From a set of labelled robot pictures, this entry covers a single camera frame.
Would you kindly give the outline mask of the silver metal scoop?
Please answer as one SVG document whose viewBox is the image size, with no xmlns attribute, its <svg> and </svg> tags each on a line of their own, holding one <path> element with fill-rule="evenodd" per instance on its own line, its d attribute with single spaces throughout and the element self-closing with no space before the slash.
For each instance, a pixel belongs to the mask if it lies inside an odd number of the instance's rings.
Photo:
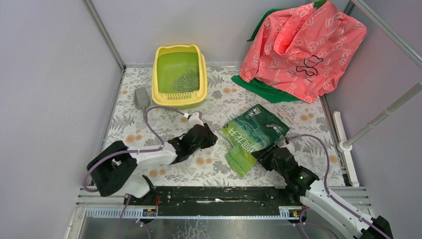
<svg viewBox="0 0 422 239">
<path fill-rule="evenodd" d="M 147 127 L 152 129 L 147 117 L 147 110 L 150 107 L 150 97 L 145 87 L 136 88 L 134 90 L 134 104 L 136 108 L 142 110 L 142 115 Z"/>
</svg>

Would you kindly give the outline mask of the green litter bag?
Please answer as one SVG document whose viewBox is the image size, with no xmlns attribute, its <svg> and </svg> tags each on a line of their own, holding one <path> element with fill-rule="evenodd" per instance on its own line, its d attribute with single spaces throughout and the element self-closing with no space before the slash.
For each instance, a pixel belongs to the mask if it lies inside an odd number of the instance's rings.
<svg viewBox="0 0 422 239">
<path fill-rule="evenodd" d="M 262 105 L 252 106 L 221 129 L 232 146 L 225 155 L 229 166 L 237 176 L 244 177 L 257 162 L 252 153 L 281 140 L 289 130 L 289 126 Z"/>
</svg>

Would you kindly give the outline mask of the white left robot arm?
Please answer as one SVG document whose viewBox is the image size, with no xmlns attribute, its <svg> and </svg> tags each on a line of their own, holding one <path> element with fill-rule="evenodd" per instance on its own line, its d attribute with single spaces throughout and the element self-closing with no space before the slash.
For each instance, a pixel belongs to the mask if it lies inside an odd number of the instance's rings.
<svg viewBox="0 0 422 239">
<path fill-rule="evenodd" d="M 187 133 L 166 141 L 161 149 L 157 146 L 130 149 L 118 140 L 87 165 L 84 179 L 91 177 L 97 187 L 96 191 L 102 197 L 126 193 L 142 198 L 153 185 L 145 176 L 141 179 L 131 176 L 137 167 L 181 163 L 197 150 L 214 146 L 217 139 L 218 137 L 204 123 L 196 124 Z"/>
</svg>

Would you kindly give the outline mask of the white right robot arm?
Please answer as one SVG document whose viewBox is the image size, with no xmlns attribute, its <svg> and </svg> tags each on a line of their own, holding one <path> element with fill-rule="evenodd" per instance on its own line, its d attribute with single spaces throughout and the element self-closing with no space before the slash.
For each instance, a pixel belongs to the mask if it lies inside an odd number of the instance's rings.
<svg viewBox="0 0 422 239">
<path fill-rule="evenodd" d="M 276 171 L 286 182 L 286 190 L 332 224 L 347 239 L 391 239 L 389 222 L 374 218 L 329 189 L 311 170 L 300 166 L 285 147 L 273 144 L 252 152 L 268 171 Z"/>
</svg>

